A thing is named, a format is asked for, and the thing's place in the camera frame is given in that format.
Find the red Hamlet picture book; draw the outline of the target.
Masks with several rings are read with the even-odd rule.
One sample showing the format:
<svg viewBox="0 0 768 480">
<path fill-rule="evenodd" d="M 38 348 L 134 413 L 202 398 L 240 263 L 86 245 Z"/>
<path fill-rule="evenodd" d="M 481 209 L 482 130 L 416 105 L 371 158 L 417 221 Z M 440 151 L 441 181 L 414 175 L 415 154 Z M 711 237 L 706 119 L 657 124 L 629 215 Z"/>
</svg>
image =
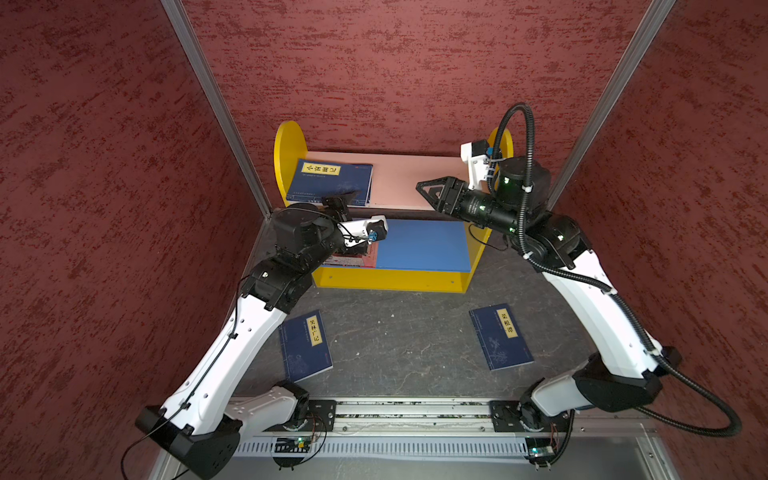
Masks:
<svg viewBox="0 0 768 480">
<path fill-rule="evenodd" d="M 350 267 L 350 268 L 375 268 L 377 266 L 378 244 L 360 244 L 347 253 L 335 253 L 329 257 L 324 266 Z"/>
</svg>

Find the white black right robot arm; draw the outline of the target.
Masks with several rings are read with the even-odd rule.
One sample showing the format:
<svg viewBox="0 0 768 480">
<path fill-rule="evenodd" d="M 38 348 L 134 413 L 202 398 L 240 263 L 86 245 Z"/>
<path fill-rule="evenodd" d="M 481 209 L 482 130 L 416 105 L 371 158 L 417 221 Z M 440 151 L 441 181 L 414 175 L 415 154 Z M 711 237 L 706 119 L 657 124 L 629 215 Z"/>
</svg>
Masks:
<svg viewBox="0 0 768 480">
<path fill-rule="evenodd" d="M 526 161 L 500 162 L 491 181 L 493 190 L 474 190 L 447 176 L 417 183 L 417 192 L 438 213 L 504 235 L 520 255 L 534 261 L 576 314 L 596 347 L 587 361 L 531 386 L 521 397 L 518 416 L 523 427 L 538 432 L 569 410 L 598 408 L 621 412 L 651 404 L 662 389 L 665 370 L 654 359 L 666 353 L 680 356 L 630 321 L 615 302 L 612 286 L 597 255 L 578 224 L 547 210 L 551 174 L 532 166 L 532 190 L 520 202 Z"/>
</svg>

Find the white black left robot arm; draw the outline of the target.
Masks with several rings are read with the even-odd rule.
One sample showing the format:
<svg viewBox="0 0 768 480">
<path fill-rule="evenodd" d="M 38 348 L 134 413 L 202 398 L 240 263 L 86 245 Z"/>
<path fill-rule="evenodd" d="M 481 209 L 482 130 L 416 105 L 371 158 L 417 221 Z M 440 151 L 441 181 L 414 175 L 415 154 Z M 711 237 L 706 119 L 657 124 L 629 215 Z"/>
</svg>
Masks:
<svg viewBox="0 0 768 480">
<path fill-rule="evenodd" d="M 331 256 L 364 252 L 388 233 L 385 216 L 354 220 L 342 197 L 321 206 L 292 204 L 273 214 L 271 226 L 274 254 L 240 280 L 234 310 L 206 354 L 163 404 L 145 407 L 136 420 L 145 438 L 200 479 L 214 478 L 246 435 L 306 424 L 309 394 L 292 382 L 240 404 L 231 398 L 265 342 L 312 286 L 313 273 Z"/>
</svg>

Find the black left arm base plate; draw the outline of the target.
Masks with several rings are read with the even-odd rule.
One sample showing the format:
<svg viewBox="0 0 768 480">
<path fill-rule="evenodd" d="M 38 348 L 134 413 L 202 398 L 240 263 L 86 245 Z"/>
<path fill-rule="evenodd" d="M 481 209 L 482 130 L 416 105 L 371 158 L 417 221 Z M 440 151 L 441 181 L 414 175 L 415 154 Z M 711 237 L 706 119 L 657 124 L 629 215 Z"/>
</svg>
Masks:
<svg viewBox="0 0 768 480">
<path fill-rule="evenodd" d="M 332 399 L 300 400 L 295 410 L 293 429 L 300 432 L 331 432 L 337 406 L 338 402 Z"/>
</svg>

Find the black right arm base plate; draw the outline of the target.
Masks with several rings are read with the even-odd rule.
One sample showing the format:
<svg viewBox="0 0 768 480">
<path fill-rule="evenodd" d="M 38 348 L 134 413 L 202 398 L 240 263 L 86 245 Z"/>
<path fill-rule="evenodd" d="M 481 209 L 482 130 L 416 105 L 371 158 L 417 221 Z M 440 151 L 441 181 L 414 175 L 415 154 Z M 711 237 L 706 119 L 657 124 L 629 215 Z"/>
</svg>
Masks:
<svg viewBox="0 0 768 480">
<path fill-rule="evenodd" d="M 572 419 L 569 411 L 553 417 L 546 416 L 532 402 L 492 400 L 489 409 L 496 433 L 542 433 L 551 430 L 563 433 Z"/>
</svg>

